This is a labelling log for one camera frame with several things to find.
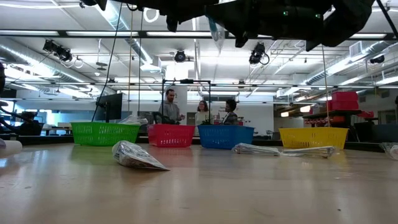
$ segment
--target red basket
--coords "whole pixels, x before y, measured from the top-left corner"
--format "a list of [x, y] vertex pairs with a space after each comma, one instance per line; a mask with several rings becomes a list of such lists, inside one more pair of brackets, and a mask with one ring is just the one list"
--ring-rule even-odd
[[149, 144], [157, 147], [189, 147], [195, 127], [191, 125], [148, 125]]

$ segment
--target plastic basket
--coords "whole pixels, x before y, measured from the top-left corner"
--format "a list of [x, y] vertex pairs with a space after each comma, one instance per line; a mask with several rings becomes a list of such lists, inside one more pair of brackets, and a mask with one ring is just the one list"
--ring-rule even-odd
[[346, 128], [280, 128], [284, 147], [300, 149], [307, 147], [335, 146], [344, 149]]
[[157, 147], [189, 147], [195, 127], [191, 125], [148, 125], [149, 144]]
[[99, 122], [72, 123], [75, 143], [87, 146], [113, 146], [122, 140], [134, 143], [139, 127]]
[[200, 143], [205, 148], [232, 149], [239, 143], [251, 144], [254, 128], [238, 125], [199, 125]]

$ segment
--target plastic bag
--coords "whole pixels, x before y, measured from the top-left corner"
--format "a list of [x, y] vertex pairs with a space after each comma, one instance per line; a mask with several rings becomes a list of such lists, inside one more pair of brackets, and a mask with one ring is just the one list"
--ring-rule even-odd
[[321, 156], [324, 158], [329, 158], [334, 155], [336, 152], [336, 148], [333, 146], [324, 146], [324, 147], [311, 147], [305, 149], [288, 149], [283, 150], [281, 156], [293, 156], [293, 157], [301, 157], [301, 156]]
[[239, 143], [232, 148], [233, 152], [238, 154], [261, 154], [266, 156], [280, 156], [277, 148], [254, 146], [251, 144]]
[[216, 44], [218, 53], [220, 54], [221, 49], [223, 48], [224, 45], [225, 29], [224, 27], [218, 25], [212, 18], [207, 16], [207, 19], [209, 21], [211, 37], [213, 38]]
[[131, 124], [131, 125], [143, 125], [147, 124], [148, 120], [146, 118], [144, 119], [139, 119], [135, 115], [130, 115], [127, 118], [124, 118], [122, 121], [119, 122], [119, 124]]
[[384, 152], [386, 152], [388, 157], [398, 160], [398, 143], [384, 142], [380, 144], [380, 147], [384, 149]]
[[119, 141], [112, 147], [113, 158], [126, 167], [168, 170], [139, 145], [129, 141]]

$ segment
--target table surface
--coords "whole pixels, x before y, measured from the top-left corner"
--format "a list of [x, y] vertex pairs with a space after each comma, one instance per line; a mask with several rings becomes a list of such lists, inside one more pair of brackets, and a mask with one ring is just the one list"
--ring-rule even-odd
[[398, 162], [142, 145], [170, 171], [132, 169], [110, 147], [25, 147], [0, 159], [1, 223], [397, 223]]

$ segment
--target white top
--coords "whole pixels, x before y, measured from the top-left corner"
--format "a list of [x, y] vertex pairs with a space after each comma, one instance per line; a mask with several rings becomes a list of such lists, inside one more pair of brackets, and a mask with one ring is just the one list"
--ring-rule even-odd
[[[209, 112], [197, 112], [195, 114], [195, 124], [201, 125], [203, 121], [209, 119]], [[210, 123], [214, 124], [214, 119], [213, 119], [213, 115], [210, 114]]]

